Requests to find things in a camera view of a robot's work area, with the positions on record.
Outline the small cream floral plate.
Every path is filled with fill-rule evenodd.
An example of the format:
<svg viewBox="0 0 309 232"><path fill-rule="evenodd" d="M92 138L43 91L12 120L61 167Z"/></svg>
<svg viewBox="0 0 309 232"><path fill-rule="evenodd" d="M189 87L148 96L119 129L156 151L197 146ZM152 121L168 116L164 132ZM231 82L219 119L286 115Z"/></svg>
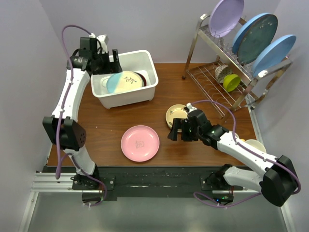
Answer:
<svg viewBox="0 0 309 232"><path fill-rule="evenodd" d="M175 104L172 105L167 111L165 115L165 119L169 128L172 128L173 120L175 118L185 119L187 118L187 112L184 110L185 105Z"/></svg>

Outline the blue cream leaf plate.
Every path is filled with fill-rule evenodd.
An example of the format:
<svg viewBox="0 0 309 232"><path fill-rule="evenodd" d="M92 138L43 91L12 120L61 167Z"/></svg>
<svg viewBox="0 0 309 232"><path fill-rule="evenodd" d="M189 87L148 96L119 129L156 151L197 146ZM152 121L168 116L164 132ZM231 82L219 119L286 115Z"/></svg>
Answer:
<svg viewBox="0 0 309 232"><path fill-rule="evenodd" d="M109 93L121 93L143 87L143 81L136 72L123 71L109 77L106 88Z"/></svg>

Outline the red rimmed beige plate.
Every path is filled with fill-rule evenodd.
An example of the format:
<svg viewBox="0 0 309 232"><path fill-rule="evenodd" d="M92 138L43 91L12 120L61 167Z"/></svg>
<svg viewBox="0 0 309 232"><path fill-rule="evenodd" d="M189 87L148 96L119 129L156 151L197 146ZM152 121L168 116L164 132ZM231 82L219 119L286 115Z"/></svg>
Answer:
<svg viewBox="0 0 309 232"><path fill-rule="evenodd" d="M140 78L142 79L142 81L143 81L143 86L145 87L145 86L147 86L147 81L146 81L146 79L145 79L145 77L142 75L142 74L140 74L140 73L137 73L139 76L140 76Z"/></svg>

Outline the pink plastic plate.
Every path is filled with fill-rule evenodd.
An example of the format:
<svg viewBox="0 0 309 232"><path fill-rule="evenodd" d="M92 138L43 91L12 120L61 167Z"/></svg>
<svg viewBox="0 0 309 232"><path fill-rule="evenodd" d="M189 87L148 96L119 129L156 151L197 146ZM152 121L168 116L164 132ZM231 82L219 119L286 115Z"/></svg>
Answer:
<svg viewBox="0 0 309 232"><path fill-rule="evenodd" d="M121 150L131 161L146 162L152 159L160 147L158 134L145 125L129 128L121 138Z"/></svg>

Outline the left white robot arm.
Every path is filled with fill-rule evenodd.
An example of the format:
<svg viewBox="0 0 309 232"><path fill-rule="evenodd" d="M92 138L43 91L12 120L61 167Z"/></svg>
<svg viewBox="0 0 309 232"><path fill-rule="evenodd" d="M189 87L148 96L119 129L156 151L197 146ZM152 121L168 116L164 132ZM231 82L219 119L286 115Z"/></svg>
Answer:
<svg viewBox="0 0 309 232"><path fill-rule="evenodd" d="M92 75L114 74L122 70L116 49L112 51L114 60L110 61L107 40L107 35L81 37L79 48L67 54L66 79L60 99L51 116L44 117L42 121L57 149L56 179L61 176L63 159L69 157L76 169L73 185L83 189L101 189L104 186L98 167L85 147L86 131L78 123L78 111Z"/></svg>

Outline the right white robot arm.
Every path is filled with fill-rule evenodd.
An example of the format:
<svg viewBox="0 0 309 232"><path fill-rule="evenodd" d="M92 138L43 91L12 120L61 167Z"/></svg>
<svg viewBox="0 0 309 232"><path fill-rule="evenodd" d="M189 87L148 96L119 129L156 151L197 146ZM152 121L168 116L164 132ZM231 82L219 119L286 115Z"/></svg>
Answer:
<svg viewBox="0 0 309 232"><path fill-rule="evenodd" d="M225 164L206 178L206 183L211 186L221 190L231 186L251 189L279 207L301 190L293 163L288 157L277 158L250 146L225 127L212 125L199 109L190 109L186 118L174 118L168 138L176 141L179 130L184 142L201 141L249 167L244 170Z"/></svg>

